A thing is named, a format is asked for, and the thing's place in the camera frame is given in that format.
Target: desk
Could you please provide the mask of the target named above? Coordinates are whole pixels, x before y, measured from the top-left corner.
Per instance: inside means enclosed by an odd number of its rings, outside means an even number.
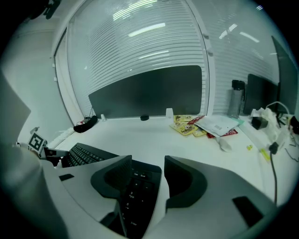
[[[192,134],[182,136],[169,124],[165,117],[153,117],[148,121],[140,121],[139,118],[109,119],[105,122],[99,120],[92,129],[70,135],[56,149],[70,150],[79,142],[117,155],[132,155],[134,160],[157,165],[162,170],[165,155],[182,157],[229,169],[274,199],[271,164],[239,128],[236,128],[238,134],[225,137],[233,149],[231,153],[226,153],[220,150],[215,139],[206,136],[195,138]],[[250,151],[246,148],[248,145],[253,146]],[[299,155],[298,147],[291,150],[294,155]],[[278,205],[281,205],[288,200],[295,186],[299,163],[291,160],[284,149],[274,156],[273,161],[278,178]],[[168,198],[168,184],[162,175],[157,204],[148,230],[165,215]]]

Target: black monitor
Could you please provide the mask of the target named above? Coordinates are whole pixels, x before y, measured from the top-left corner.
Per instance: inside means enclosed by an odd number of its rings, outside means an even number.
[[[253,109],[266,108],[268,104],[276,101],[278,86],[266,78],[249,74],[245,95],[243,113],[250,114]]]
[[[197,65],[151,70],[109,84],[89,95],[100,118],[198,114],[201,106],[202,76]]]
[[[272,39],[277,53],[279,68],[279,90],[277,101],[280,101],[287,106],[290,114],[294,114],[298,94],[298,72],[283,47],[273,36]],[[278,105],[276,107],[276,112],[286,113],[286,110],[281,105]]]

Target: black keyboard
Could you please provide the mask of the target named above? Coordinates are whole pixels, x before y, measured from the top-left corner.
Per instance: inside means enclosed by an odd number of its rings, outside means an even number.
[[[88,163],[99,162],[117,157],[118,155],[94,148],[85,144],[77,143],[71,148],[68,155],[61,160],[62,167],[73,167]]]
[[[118,155],[77,143],[61,160],[62,166],[72,167],[100,162]],[[121,213],[127,237],[140,239],[144,235],[153,214],[161,182],[160,167],[132,160],[132,175],[126,189],[121,192]],[[120,233],[119,228],[111,228]]]

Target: paper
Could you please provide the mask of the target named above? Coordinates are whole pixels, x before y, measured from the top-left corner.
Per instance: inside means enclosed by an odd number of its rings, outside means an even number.
[[[216,138],[219,138],[232,128],[235,128],[238,125],[238,122],[227,116],[212,115],[203,117],[195,124],[214,135]]]

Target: yellow package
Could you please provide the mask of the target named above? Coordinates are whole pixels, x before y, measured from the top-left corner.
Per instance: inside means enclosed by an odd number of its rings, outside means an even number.
[[[183,121],[184,116],[183,115],[174,115],[173,116],[173,122],[181,122]]]
[[[195,132],[193,132],[193,135],[195,137],[201,137],[201,136],[204,136],[206,135],[206,131],[201,129],[201,128],[198,128],[198,130],[196,130]]]
[[[173,122],[189,122],[193,119],[191,115],[174,115]]]
[[[193,117],[191,115],[184,115],[184,120],[185,122],[189,122],[193,119]]]
[[[170,125],[171,128],[178,131],[182,135],[189,135],[195,132],[198,127],[195,125],[188,125],[185,122],[176,122]]]

